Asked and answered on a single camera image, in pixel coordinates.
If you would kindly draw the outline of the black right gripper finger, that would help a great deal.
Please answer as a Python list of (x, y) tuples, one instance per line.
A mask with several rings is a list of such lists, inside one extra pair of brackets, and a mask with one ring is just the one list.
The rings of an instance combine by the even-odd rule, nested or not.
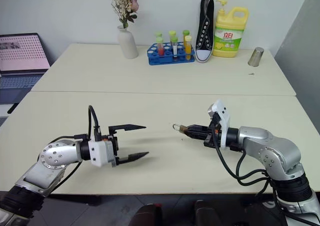
[(188, 131), (196, 132), (196, 133), (207, 133), (208, 127), (201, 125), (190, 125), (187, 127)]
[(187, 131), (185, 135), (193, 139), (206, 139), (208, 134), (206, 132)]

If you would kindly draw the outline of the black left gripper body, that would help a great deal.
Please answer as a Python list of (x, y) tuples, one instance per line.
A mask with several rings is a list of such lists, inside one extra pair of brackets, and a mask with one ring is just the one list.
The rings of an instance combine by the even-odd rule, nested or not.
[(101, 165), (105, 166), (111, 164), (112, 167), (118, 165), (118, 139), (112, 135), (103, 135), (102, 151), (101, 151)]

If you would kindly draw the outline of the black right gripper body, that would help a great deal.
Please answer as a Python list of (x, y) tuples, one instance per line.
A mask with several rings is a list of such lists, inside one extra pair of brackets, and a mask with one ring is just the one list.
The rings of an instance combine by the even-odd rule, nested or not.
[(220, 147), (220, 143), (221, 143), (221, 130), (220, 130), (220, 126), (218, 127), (218, 129), (215, 129), (215, 139), (213, 137), (212, 134), (212, 126), (208, 127), (208, 134), (203, 142), (203, 145), (205, 147), (209, 147), (209, 148), (215, 148), (216, 146)]

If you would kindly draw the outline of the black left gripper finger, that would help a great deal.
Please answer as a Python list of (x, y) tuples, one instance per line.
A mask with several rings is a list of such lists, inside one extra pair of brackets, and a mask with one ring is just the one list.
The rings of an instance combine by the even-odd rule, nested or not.
[(146, 156), (147, 154), (149, 154), (149, 152), (139, 152), (139, 153), (129, 154), (128, 156), (122, 157), (122, 158), (116, 157), (115, 161), (116, 161), (116, 164), (129, 163), (129, 162), (136, 161)]
[(131, 130), (139, 130), (139, 129), (145, 129), (145, 126), (140, 125), (134, 125), (134, 124), (123, 124), (123, 125), (116, 125), (116, 126), (109, 126), (109, 135), (114, 135), (118, 130), (124, 130), (124, 131), (131, 131)]

